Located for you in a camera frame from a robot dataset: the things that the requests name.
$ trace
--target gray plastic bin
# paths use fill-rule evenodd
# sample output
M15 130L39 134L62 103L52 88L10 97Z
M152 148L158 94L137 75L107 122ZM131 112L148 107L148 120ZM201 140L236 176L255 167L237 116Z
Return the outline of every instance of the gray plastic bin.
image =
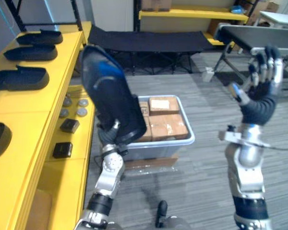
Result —
M180 115L188 129L186 139L181 140L163 140L150 142L135 142L129 144L128 154L124 156L125 161L171 157L181 146L190 145L195 141L195 136L189 124L188 118L183 110L179 97L175 95L157 95L157 96L139 96L140 102L148 102L150 97L176 97L180 108Z

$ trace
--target black small box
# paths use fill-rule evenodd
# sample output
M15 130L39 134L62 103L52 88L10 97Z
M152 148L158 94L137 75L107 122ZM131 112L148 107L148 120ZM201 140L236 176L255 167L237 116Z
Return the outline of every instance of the black small box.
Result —
M75 133L75 131L77 130L79 125L80 125L79 121L67 118L67 119L65 119L63 124L60 126L60 129L63 132Z
M56 143L56 146L54 147L54 151L52 153L52 156L54 158L67 158L71 157L71 155L72 155L72 143L70 142Z

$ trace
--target brown cardboard box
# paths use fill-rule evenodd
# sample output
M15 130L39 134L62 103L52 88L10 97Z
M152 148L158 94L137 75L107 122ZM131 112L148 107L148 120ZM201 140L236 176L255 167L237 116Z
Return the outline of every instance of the brown cardboard box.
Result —
M274 2L269 2L265 11L276 13L278 11L279 5Z
M51 203L49 193L36 190L25 230L48 230Z
M150 116L177 114L179 105L175 97L150 97L149 114Z
M141 136L139 139L137 139L135 142L147 142L152 141L152 132L149 124L149 119L147 116L144 117L144 121L146 123L146 132L143 136Z
M170 167L175 164L178 160L178 154L174 154L171 157L163 157L156 159L146 159L137 161L125 161L125 169L142 169L142 168L152 168L152 167Z
M211 19L209 27L207 29L207 32L211 34L212 36L215 34L217 26L219 23L229 23L231 24L231 20L225 20L225 19Z
M143 11L169 11L172 0L142 0Z
M253 13L249 17L248 22L246 25L253 25L256 19L259 16L260 11L265 11L267 9L269 2L268 1L260 1L257 3L257 6L255 7Z
M253 11L252 15L250 16L247 25L253 25L258 18L260 11L267 11L267 12L277 12L279 5L274 2L259 2Z
M143 116L149 116L148 102L140 102L140 108Z
M152 141L169 138L184 139L188 134L188 130L179 114L150 116L149 123Z

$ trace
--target white table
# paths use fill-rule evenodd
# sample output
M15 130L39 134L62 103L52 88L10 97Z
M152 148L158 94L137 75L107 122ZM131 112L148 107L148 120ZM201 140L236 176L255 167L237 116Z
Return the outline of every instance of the white table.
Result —
M288 26L288 14L260 11L254 26L257 26L261 19L265 19L273 23L272 27L281 28L283 26Z

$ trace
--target yellow wooden shelf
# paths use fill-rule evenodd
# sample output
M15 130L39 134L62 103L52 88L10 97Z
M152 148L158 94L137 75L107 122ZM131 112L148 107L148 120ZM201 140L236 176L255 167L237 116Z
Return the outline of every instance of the yellow wooden shelf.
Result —
M81 85L70 86L68 92L72 96L72 105L67 107L70 114L68 118L77 119L80 125L74 134L62 132L59 127L64 118L59 118L56 125L47 159L38 182L38 189L52 195L52 209L49 228L73 229L83 210L86 175L91 138L94 123L95 106L87 97ZM79 99L86 98L89 105L88 114L84 117L75 115ZM55 159L52 157L53 148L58 142L71 142L73 144L70 158Z
M17 44L13 41L0 53L0 70L21 66L44 67L49 84L37 91L0 91L0 122L12 131L12 140L0 156L0 229L25 228L37 182L49 149L75 65L83 33L63 35L56 45L53 61L8 61L3 52Z
M52 61L9 61L3 52L18 46L16 41L11 42L0 54L0 70L16 69L16 65L42 67L47 70L50 79L48 85L41 90L0 91L0 114L49 112L53 103L65 95L71 77L66 78L66 75L73 71L82 40L82 32L63 34L63 42L56 45L58 56Z
M224 45L223 42L215 40L210 33L204 32L203 34L206 37L206 39L208 40L208 42L210 42L212 45L214 45L214 46L223 46Z
M56 123L56 127L51 139L51 144L46 156L46 161L61 161L62 159L56 159L52 156L55 144L58 142L71 142L73 144L72 156L69 159L84 159L88 156L89 150L88 143L91 141L91 135L93 130L94 121L94 104L91 99L87 96L82 85L69 86L67 93L72 96L72 105L69 107L63 107L68 109L69 115L66 118L76 119L79 121L80 125L75 133L66 133L60 130L61 124L66 118L59 118ZM76 114L77 110L81 108L78 106L78 101L80 99L87 99L89 105L86 107L87 115L80 117Z
M248 17L244 14L231 13L227 8L214 8L206 6L174 5L170 11L139 11L139 19L142 17L184 17L184 18L209 18L226 19L247 22Z

